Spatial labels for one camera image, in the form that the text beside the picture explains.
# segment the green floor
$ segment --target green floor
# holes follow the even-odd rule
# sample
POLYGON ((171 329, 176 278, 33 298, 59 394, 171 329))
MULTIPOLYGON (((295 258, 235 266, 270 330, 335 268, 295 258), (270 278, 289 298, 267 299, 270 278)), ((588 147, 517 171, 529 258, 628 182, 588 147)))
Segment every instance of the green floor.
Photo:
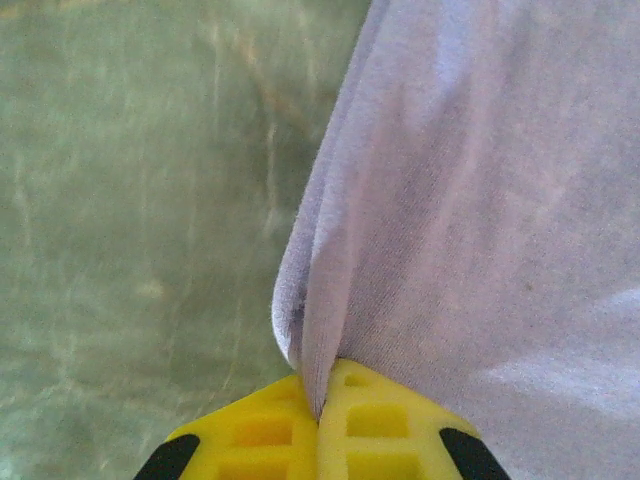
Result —
POLYGON ((126 479, 288 373, 274 276, 366 0, 0 0, 0 480, 126 479))

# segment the light purple fabric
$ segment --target light purple fabric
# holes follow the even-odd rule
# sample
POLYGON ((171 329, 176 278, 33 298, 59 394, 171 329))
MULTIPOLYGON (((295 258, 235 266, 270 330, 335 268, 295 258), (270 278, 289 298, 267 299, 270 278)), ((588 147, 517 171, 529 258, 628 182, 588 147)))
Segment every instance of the light purple fabric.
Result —
POLYGON ((518 479, 640 478, 640 2, 374 0, 273 301, 518 479))

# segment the floor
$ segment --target floor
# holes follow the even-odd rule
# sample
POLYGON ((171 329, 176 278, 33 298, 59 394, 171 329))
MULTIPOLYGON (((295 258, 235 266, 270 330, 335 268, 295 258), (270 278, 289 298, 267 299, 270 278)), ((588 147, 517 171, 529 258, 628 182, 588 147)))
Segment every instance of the floor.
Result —
POLYGON ((132 478, 289 373, 275 273, 367 0, 0 0, 0 480, 132 478))

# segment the tiled floor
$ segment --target tiled floor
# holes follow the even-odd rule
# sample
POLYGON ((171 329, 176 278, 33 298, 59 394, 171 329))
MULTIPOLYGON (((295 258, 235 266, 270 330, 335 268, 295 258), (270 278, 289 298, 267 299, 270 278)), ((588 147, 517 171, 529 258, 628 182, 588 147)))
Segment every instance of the tiled floor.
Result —
POLYGON ((288 373, 271 289, 367 3, 0 0, 0 480, 131 478, 288 373))

